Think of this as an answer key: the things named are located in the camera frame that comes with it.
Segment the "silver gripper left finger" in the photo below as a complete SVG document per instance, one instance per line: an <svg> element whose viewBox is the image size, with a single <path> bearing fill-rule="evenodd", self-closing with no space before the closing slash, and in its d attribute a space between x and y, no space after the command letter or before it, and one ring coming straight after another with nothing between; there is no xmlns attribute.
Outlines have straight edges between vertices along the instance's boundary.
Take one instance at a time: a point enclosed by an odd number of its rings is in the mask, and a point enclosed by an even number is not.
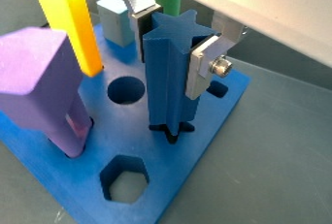
<svg viewBox="0 0 332 224"><path fill-rule="evenodd" d="M155 0L124 0L124 3L135 33L137 57L144 62L143 35L152 29L151 14L161 12L163 8Z"/></svg>

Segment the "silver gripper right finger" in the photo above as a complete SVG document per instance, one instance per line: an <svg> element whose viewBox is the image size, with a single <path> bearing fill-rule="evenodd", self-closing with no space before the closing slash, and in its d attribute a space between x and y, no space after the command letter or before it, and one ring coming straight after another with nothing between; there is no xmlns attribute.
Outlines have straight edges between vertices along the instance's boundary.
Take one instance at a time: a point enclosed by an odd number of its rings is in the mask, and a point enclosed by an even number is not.
<svg viewBox="0 0 332 224"><path fill-rule="evenodd" d="M190 52L186 77L186 96L190 100L195 100L207 89L212 76L223 78L228 74L231 63L226 60L226 54L246 34L244 25L220 12L212 14L211 28L216 33Z"/></svg>

